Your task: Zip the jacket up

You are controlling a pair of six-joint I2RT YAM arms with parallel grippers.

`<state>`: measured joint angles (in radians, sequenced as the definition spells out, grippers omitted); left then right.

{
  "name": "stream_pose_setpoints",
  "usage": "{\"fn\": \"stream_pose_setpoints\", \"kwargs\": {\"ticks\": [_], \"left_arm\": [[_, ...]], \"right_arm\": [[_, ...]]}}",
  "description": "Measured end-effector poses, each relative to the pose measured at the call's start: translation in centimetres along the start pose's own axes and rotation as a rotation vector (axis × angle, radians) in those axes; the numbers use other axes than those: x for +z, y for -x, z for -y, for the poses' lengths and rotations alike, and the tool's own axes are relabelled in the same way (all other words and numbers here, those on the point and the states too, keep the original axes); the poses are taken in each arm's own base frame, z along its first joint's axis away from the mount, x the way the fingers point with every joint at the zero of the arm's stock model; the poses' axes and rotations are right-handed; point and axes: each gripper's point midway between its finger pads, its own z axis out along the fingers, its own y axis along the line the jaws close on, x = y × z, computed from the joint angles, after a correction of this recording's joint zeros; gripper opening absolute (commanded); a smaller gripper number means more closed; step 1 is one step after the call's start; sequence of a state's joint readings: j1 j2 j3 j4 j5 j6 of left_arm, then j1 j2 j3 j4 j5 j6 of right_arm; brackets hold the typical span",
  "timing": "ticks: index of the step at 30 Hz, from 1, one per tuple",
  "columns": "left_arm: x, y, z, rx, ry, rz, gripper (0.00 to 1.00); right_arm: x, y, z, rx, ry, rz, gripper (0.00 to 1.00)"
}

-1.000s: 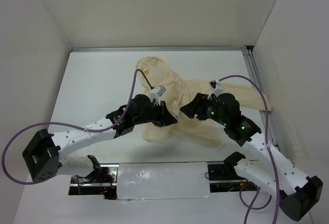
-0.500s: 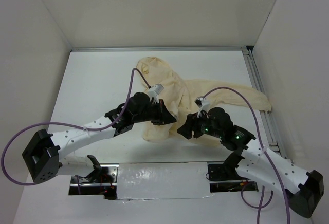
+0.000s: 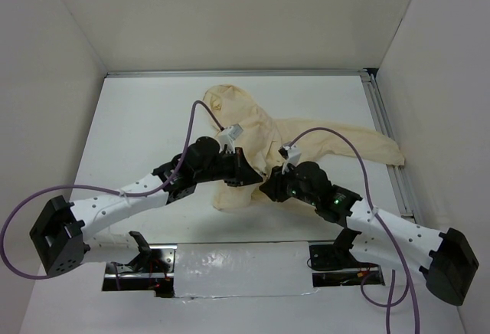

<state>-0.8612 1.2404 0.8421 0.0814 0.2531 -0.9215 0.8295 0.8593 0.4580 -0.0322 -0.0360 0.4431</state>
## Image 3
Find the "cream yellow jacket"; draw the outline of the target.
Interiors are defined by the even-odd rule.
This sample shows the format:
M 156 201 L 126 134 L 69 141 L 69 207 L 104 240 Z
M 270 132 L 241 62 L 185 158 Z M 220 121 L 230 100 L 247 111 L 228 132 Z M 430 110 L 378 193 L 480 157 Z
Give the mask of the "cream yellow jacket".
M 353 143 L 363 160 L 385 165 L 404 166 L 405 158 L 397 143 L 373 129 L 332 121 L 302 118 L 274 119 L 245 90 L 233 85 L 217 85 L 208 89 L 203 101 L 223 126 L 238 124 L 243 133 L 235 142 L 243 148 L 249 164 L 262 175 L 270 175 L 272 167 L 282 165 L 282 145 L 313 127 L 328 127 Z M 299 146 L 301 161 L 318 161 L 326 155 L 355 157 L 353 150 L 336 135 L 318 131 L 302 137 Z M 258 189 L 259 185 L 231 188 L 218 182 L 212 205 L 218 211 L 237 212 L 252 201 L 271 201 Z

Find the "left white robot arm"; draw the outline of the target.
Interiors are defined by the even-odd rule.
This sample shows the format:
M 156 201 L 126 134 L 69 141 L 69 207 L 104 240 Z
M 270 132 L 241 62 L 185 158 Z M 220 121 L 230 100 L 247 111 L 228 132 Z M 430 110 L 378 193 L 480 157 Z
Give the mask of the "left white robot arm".
M 222 181 L 230 187 L 262 181 L 234 145 L 243 129 L 228 126 L 217 139 L 200 137 L 187 152 L 176 155 L 144 178 L 114 195 L 77 201 L 50 199 L 30 231 L 30 238 L 48 277 L 57 277 L 81 265 L 98 232 L 135 214 L 170 205 L 195 192 L 197 185 Z

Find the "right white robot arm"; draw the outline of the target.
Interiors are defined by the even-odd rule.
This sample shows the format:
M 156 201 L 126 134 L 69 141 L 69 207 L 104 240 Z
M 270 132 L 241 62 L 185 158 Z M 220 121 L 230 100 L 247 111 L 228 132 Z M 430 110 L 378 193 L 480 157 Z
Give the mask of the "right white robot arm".
M 331 183 L 316 162 L 300 162 L 296 146 L 279 152 L 293 158 L 274 167 L 260 191 L 274 202 L 302 201 L 320 218 L 341 226 L 334 249 L 338 264 L 408 269 L 426 281 L 435 297 L 454 306 L 464 303 L 479 262 L 462 232 L 425 228 L 371 207 L 366 198 Z

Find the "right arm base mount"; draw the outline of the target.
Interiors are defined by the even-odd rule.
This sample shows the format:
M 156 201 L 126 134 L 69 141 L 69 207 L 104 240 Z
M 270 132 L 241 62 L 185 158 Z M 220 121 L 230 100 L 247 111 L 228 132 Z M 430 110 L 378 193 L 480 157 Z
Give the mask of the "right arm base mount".
M 383 285 L 384 278 L 378 265 L 362 263 L 351 254 L 354 239 L 359 232 L 344 229 L 334 241 L 309 245 L 306 265 L 312 271 L 312 285 L 319 287 L 352 287 Z

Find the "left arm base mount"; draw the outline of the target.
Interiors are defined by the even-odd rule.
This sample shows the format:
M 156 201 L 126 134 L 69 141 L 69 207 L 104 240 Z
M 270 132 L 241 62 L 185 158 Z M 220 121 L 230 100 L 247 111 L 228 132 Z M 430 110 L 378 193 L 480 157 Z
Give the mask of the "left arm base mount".
M 138 231 L 130 231 L 138 253 L 128 262 L 106 264 L 102 291 L 152 291 L 158 298 L 175 296 L 176 244 L 150 244 Z

